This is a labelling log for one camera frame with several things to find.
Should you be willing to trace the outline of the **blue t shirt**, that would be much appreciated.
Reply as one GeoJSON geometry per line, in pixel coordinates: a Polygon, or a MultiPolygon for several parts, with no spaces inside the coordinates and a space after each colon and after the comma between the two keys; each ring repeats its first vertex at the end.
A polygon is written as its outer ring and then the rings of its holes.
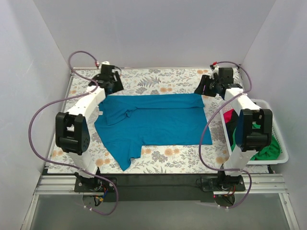
{"type": "Polygon", "coordinates": [[[109,95],[94,123],[121,170],[141,156],[142,146],[211,145],[202,97],[198,94],[109,95]]]}

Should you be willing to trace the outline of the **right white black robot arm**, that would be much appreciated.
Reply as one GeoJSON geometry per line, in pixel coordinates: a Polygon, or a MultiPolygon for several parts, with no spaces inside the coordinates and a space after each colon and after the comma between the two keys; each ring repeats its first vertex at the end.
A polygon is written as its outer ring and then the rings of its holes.
{"type": "Polygon", "coordinates": [[[273,115],[270,109],[256,105],[239,84],[234,83],[232,68],[211,65],[212,73],[203,75],[195,90],[196,94],[221,96],[224,105],[231,105],[238,121],[233,142],[236,144],[228,160],[217,169],[217,176],[210,178],[210,186],[228,190],[243,184],[243,169],[250,159],[271,144],[273,115]]]}

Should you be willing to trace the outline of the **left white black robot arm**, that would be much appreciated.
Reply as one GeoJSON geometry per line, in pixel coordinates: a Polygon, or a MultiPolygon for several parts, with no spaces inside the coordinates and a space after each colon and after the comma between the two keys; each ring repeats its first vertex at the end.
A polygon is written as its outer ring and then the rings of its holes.
{"type": "Polygon", "coordinates": [[[121,69],[103,62],[100,73],[93,77],[86,88],[87,95],[81,97],[67,112],[56,115],[56,145],[73,160],[78,171],[75,176],[82,185],[96,192],[102,186],[97,177],[98,167],[87,152],[90,146],[90,133],[87,121],[99,104],[110,94],[123,90],[120,79],[121,69]]]}

